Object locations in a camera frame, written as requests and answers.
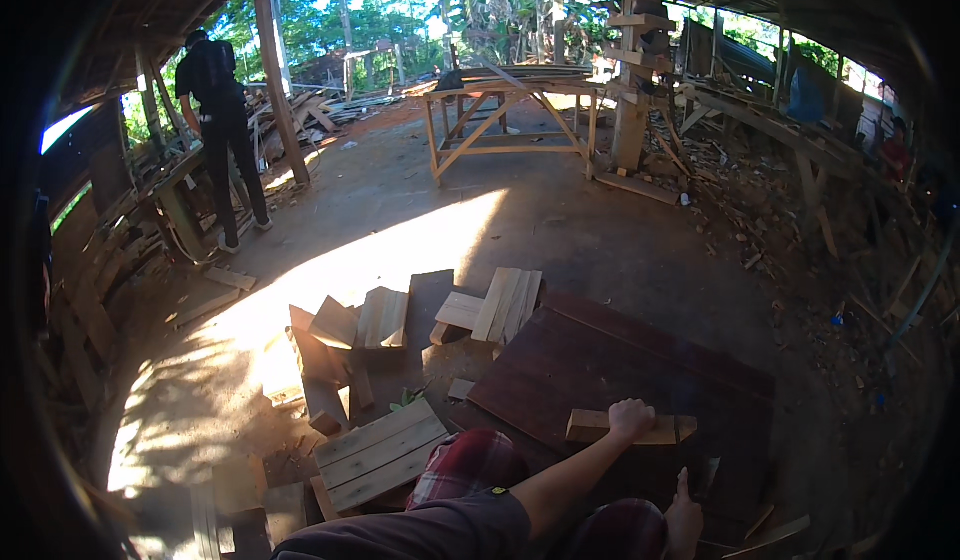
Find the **hand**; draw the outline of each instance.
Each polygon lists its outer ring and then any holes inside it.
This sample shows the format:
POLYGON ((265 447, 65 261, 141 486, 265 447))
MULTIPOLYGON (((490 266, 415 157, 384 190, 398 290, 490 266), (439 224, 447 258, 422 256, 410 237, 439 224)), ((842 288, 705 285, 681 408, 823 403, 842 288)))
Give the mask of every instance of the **hand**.
POLYGON ((643 399, 624 399, 609 407, 609 436, 625 447, 650 432, 657 422, 657 411, 643 399))
POLYGON ((697 554, 697 541, 704 531, 704 511, 690 500, 688 471, 684 466, 677 476, 677 494, 667 508, 667 551, 670 560, 691 560, 697 554))

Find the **white sneaker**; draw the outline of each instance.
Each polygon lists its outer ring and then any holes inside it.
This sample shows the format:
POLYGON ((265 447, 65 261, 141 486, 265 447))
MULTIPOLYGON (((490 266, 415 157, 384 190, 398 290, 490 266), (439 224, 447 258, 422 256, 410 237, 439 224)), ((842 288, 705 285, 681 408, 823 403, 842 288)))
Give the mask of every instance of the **white sneaker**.
POLYGON ((220 235, 217 237, 217 247, 219 247, 222 251, 226 252, 227 254, 236 254, 240 251, 240 242, 237 241, 236 247, 230 247, 229 245, 227 245, 227 236, 221 232, 220 235))

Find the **wooden frame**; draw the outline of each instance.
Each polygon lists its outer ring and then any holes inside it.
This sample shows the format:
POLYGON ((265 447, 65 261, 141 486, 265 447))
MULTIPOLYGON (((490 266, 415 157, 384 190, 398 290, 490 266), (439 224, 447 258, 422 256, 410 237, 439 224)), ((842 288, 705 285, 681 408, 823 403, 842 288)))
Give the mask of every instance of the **wooden frame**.
POLYGON ((450 168, 462 156, 474 156, 479 154, 512 154, 523 152, 551 152, 565 153, 570 152, 579 154, 587 166, 587 175, 592 175, 594 151, 596 145, 596 122, 598 112, 598 100, 600 98, 600 89, 591 86, 578 85, 559 85, 559 84, 536 84, 527 82, 521 86, 510 84, 506 81, 501 83, 486 84, 479 97, 475 98, 473 104, 464 110, 463 100, 467 98, 466 89, 456 89, 448 91, 433 91, 425 96, 426 110, 426 132, 430 144, 430 171, 433 178, 439 186, 441 175, 450 168), (577 97, 579 104, 581 96, 590 98, 590 122, 588 126, 587 138, 583 140, 577 133, 577 124, 574 123, 570 128, 568 122, 560 115, 546 92, 555 92, 577 97), (450 127, 450 120, 447 117, 448 98, 457 98, 457 123, 450 127), (483 122, 471 133, 464 137, 463 130, 467 123, 476 120, 474 115, 480 106, 489 98, 497 97, 500 100, 499 107, 488 115, 483 122), (510 108, 520 102, 523 98, 533 98, 536 103, 542 106, 554 120, 558 123, 560 131, 551 131, 545 133, 520 133, 508 134, 506 115, 510 108), (439 102, 440 110, 443 112, 442 127, 443 138, 437 141, 437 134, 433 124, 433 104, 439 102), (504 134, 484 133, 495 123, 499 122, 504 130, 504 134), (519 140, 530 140, 535 138, 549 139, 566 137, 570 145, 534 145, 518 144, 519 140), (474 147, 474 144, 482 142, 484 145, 474 147))

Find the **black shirt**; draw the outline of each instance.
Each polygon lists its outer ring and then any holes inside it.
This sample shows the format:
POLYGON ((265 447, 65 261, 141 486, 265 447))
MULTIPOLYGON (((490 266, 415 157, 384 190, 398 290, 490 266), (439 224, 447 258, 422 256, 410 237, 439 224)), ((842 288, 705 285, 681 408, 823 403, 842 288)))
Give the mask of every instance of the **black shirt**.
POLYGON ((243 86, 234 77, 236 68, 229 41, 198 41, 176 66, 176 97, 193 94, 204 114, 216 113, 229 101, 242 101, 243 86))

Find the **blue object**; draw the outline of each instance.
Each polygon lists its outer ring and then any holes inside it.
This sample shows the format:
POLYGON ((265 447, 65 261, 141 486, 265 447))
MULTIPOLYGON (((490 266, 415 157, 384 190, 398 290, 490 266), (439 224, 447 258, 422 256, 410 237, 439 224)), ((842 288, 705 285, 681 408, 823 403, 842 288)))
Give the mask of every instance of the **blue object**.
POLYGON ((802 66, 793 73, 786 116, 799 122, 821 122, 824 119, 824 96, 802 66))

